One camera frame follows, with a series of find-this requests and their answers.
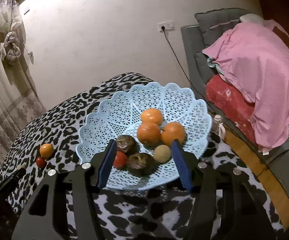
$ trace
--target wall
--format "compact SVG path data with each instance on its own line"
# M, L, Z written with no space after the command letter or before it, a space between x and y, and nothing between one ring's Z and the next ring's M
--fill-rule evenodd
M125 72L188 86L157 23L174 21L168 37L187 71L180 27L195 24L194 13L240 7L261 14L258 0L24 0L21 10L27 7L28 65L46 109Z

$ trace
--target tied curtain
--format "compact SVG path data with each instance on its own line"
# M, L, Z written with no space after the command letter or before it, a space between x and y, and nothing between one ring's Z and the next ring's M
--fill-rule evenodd
M17 2L0 0L0 163L20 131L46 111L26 64L24 39Z

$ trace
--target metal screw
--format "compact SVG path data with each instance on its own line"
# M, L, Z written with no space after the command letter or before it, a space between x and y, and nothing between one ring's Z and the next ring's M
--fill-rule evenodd
M91 167L91 164L90 163L83 163L81 165L81 167L86 170L86 169L89 169Z
M198 163L200 169L205 169L207 167L206 163Z
M234 168L233 173L234 173L235 175L240 175L240 174L241 174L241 170L240 170L240 169L237 169L237 168Z
M48 175L49 176L53 176L53 175L55 175L56 174L56 171L55 170L49 170L48 171Z

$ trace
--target electrical outlet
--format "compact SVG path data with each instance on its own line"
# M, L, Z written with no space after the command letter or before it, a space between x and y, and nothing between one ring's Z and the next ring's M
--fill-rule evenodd
M169 22L162 22L162 23L158 23L158 31L162 32L163 30L161 29L161 27L164 26L165 30L172 30L174 29L174 24L173 21L169 21Z

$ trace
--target leopard print tablecloth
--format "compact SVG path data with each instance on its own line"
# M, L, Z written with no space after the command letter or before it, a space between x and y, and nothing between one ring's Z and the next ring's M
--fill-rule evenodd
M146 85L152 80L137 73L115 76L98 87L82 92L28 124L19 134L0 169L0 181L9 176L18 165L26 167L26 175L8 198L15 212L21 213L25 203L49 169L71 171L79 163L75 147L79 143L78 129L85 123L86 115L97 111L99 103L109 99L119 90L129 91L135 84ZM44 170L35 164L36 152L42 143L51 143L55 156ZM211 134L209 145L202 159L214 168L226 165L242 170L242 176L258 191L259 200L267 211L277 235L283 232L279 216L263 186L231 148ZM149 190L143 195L137 192L118 193L104 189L94 195L99 219L106 239L181 239L194 199L181 187L179 180ZM77 239L71 192L67 194L67 218L70 237ZM214 223L213 234L217 231Z

